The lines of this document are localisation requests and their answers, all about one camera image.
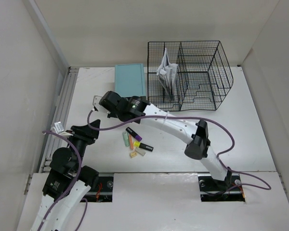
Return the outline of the purple black highlighter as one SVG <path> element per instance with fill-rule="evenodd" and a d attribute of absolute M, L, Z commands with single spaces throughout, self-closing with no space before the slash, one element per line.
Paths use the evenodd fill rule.
<path fill-rule="evenodd" d="M 130 127 L 126 128 L 126 131 L 136 140 L 136 141 L 141 141 L 142 138 Z"/>

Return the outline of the green highlighter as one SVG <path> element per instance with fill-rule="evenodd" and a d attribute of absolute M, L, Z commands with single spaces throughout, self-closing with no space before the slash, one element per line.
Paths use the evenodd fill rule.
<path fill-rule="evenodd" d="M 130 144 L 129 144 L 129 137 L 128 137 L 127 132 L 124 131 L 124 132 L 122 133 L 122 136 L 123 136 L 123 140 L 124 140 L 125 146 L 126 146 L 126 147 L 129 147 Z"/>

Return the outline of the orange highlighter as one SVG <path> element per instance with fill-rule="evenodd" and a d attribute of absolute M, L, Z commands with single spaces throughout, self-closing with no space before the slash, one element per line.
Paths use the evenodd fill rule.
<path fill-rule="evenodd" d="M 134 147 L 133 147 L 133 140 L 132 140 L 131 134 L 129 134 L 129 144 L 130 144 L 130 149 L 133 150 Z"/>

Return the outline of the yellow black highlighter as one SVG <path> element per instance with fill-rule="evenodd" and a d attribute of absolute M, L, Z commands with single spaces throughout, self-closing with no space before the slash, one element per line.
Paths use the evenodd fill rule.
<path fill-rule="evenodd" d="M 140 149 L 144 149 L 144 150 L 147 150 L 147 151 L 150 151 L 150 152 L 152 152 L 153 149 L 154 149 L 152 146 L 149 146 L 147 144 L 141 143 L 139 141 L 135 141 L 133 143 L 133 145 L 134 145 L 134 147 L 137 147 L 137 148 L 140 148 Z"/>

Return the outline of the teal mini drawer cabinet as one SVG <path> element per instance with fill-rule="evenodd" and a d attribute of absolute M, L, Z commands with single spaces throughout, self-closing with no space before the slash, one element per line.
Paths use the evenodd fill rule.
<path fill-rule="evenodd" d="M 144 65 L 115 65 L 115 92 L 124 98 L 139 96 L 146 99 Z"/>

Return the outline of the white paper booklet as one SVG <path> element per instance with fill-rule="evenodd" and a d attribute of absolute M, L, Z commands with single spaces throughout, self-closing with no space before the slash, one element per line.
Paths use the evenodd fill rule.
<path fill-rule="evenodd" d="M 178 65 L 176 63 L 170 63 L 167 48 L 164 49 L 164 54 L 161 60 L 161 64 L 158 67 L 156 73 L 162 87 L 169 96 L 174 95 L 174 83 L 176 81 Z"/>

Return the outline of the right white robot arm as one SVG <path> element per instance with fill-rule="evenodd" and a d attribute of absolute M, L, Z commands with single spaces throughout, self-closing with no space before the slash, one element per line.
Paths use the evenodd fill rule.
<path fill-rule="evenodd" d="M 198 122 L 179 119 L 138 96 L 128 100 L 113 91 L 108 91 L 99 100 L 99 105 L 122 122 L 134 119 L 138 124 L 160 129 L 182 140 L 186 144 L 184 154 L 202 163 L 216 188 L 226 190 L 230 186 L 232 173 L 222 166 L 211 148 L 208 124 L 204 119 Z"/>

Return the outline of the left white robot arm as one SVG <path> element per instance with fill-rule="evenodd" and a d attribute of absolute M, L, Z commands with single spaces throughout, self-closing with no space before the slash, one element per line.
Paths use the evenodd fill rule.
<path fill-rule="evenodd" d="M 86 202 L 85 195 L 97 189 L 101 191 L 99 173 L 82 160 L 86 147 L 99 137 L 100 120 L 88 125 L 72 126 L 65 131 L 60 122 L 44 134 L 56 136 L 67 147 L 55 150 L 50 163 L 50 172 L 42 189 L 41 204 L 33 222 L 33 231 L 63 231 L 79 202 Z"/>

